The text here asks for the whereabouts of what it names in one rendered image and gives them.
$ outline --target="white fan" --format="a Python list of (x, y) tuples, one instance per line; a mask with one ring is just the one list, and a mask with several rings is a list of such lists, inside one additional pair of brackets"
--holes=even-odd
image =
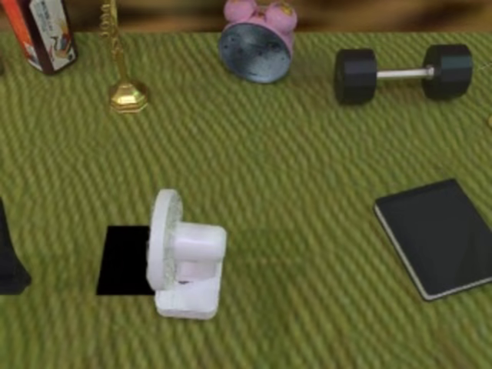
[(176, 190), (160, 190), (152, 212), (147, 280), (160, 315), (210, 319), (218, 309), (227, 233), (181, 221)]

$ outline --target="pink alarm clock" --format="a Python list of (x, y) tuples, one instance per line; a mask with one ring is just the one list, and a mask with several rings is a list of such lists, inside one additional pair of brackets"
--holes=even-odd
[(221, 60), (229, 71), (257, 83), (284, 77), (291, 65), (295, 10), (285, 2), (259, 6), (254, 0), (228, 0), (229, 22), (219, 41)]

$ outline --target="textured tablecloth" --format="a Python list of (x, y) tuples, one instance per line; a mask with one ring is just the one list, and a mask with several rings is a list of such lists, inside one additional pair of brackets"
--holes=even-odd
[[(229, 75), (217, 34), (126, 35), (151, 105), (124, 116), (108, 108), (107, 44), (77, 41), (77, 63), (46, 77), (0, 35), (0, 196), (33, 278), (0, 297), (0, 367), (492, 367), (492, 286), (424, 303), (372, 211), (454, 177), (492, 224), (492, 67), (479, 69), (492, 35), (301, 34), (276, 85)], [(465, 97), (435, 103), (395, 82), (337, 106), (339, 48), (400, 68), (441, 42), (474, 53)], [(186, 221), (228, 230), (212, 321), (95, 296), (107, 226), (148, 224), (161, 188), (179, 190)]]

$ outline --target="black object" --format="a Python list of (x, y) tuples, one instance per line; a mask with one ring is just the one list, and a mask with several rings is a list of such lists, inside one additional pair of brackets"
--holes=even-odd
[(31, 276), (15, 254), (7, 215), (0, 198), (0, 295), (21, 294), (31, 282)]
[(248, 23), (222, 32), (219, 55), (232, 73), (257, 83), (277, 81), (291, 65), (291, 53), (280, 37), (265, 27)]
[(374, 210), (425, 300), (492, 281), (492, 232), (456, 180), (379, 198)]
[[(408, 75), (408, 71), (425, 71), (432, 67), (430, 77)], [(391, 71), (391, 79), (422, 78), (427, 98), (435, 101), (450, 100), (464, 95), (470, 87), (473, 57), (466, 45), (432, 45), (424, 57), (422, 69)], [(344, 49), (337, 53), (334, 71), (335, 97), (343, 105), (359, 105), (372, 100), (378, 76), (374, 52), (368, 48)]]
[(109, 226), (97, 295), (154, 295), (146, 278), (148, 226)]
[(335, 60), (335, 97), (340, 104), (372, 100), (377, 86), (376, 55), (368, 48), (340, 50)]
[(429, 47), (422, 66), (430, 65), (434, 67), (434, 77), (422, 80), (427, 98), (449, 100), (467, 93), (473, 74), (473, 58), (466, 45)]

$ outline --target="clock face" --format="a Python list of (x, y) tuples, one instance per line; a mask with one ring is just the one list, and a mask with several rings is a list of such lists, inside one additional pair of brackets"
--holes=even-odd
[(257, 83), (277, 81), (291, 65), (286, 44), (260, 25), (241, 23), (227, 28), (222, 32), (219, 52), (232, 73)]

